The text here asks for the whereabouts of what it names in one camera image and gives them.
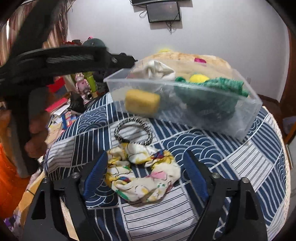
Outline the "person's left hand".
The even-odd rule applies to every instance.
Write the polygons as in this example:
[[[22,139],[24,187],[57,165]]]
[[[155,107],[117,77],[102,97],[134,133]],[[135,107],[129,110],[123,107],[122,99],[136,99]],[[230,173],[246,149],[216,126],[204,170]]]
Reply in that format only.
[[[31,139],[25,144],[25,151],[31,158],[39,158],[43,156],[47,150],[47,144],[45,140],[48,137],[47,125],[49,118],[49,113],[47,111],[43,111],[30,122],[29,130]],[[10,119],[11,111],[1,110],[1,144],[7,158],[10,160],[10,162],[14,163],[14,154],[10,141]]]

